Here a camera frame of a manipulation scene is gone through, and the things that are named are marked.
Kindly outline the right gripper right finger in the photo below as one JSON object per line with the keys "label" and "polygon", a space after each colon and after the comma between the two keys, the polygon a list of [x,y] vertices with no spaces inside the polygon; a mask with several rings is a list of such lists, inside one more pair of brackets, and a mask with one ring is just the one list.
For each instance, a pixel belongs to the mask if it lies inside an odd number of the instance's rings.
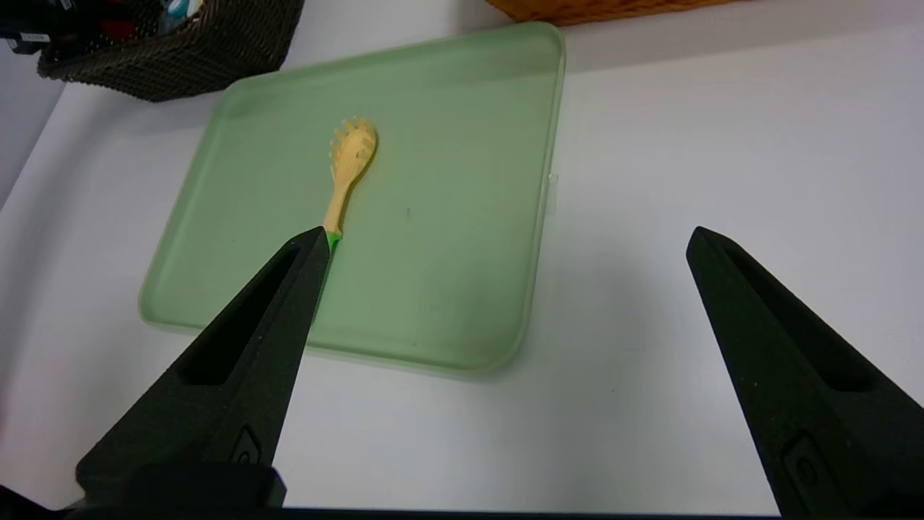
{"label": "right gripper right finger", "polygon": [[919,516],[923,412],[738,243],[687,263],[783,516]]}

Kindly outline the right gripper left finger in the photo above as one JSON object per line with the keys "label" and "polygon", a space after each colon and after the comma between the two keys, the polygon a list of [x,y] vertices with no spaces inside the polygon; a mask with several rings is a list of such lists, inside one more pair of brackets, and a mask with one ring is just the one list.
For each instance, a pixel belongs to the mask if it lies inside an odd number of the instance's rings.
{"label": "right gripper left finger", "polygon": [[284,243],[78,463],[89,506],[280,506],[273,460],[331,258]]}

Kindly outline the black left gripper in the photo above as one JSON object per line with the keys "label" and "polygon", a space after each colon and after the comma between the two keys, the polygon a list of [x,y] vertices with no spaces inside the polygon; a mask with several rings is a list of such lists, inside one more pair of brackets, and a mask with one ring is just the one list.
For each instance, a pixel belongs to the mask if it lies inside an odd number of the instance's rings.
{"label": "black left gripper", "polygon": [[16,55],[35,55],[95,31],[97,1],[2,1],[1,36]]}

